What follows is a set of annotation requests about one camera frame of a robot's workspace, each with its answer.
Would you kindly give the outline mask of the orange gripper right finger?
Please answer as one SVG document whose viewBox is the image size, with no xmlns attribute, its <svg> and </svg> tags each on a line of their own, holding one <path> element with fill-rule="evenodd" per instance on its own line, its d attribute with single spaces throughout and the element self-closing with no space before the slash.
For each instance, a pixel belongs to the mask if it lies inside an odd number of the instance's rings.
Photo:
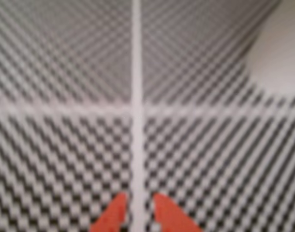
<svg viewBox="0 0 295 232">
<path fill-rule="evenodd" d="M 155 193 L 154 217 L 160 224 L 162 232 L 202 232 L 203 230 L 194 223 L 183 210 L 169 197 Z"/>
</svg>

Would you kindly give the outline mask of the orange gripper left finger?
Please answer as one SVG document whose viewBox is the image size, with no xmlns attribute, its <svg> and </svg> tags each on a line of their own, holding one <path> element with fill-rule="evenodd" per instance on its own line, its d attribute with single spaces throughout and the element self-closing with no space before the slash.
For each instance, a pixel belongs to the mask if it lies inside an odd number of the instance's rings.
<svg viewBox="0 0 295 232">
<path fill-rule="evenodd" d="M 100 217 L 91 224 L 90 232 L 119 232 L 126 220 L 127 195 L 119 193 L 108 204 Z"/>
</svg>

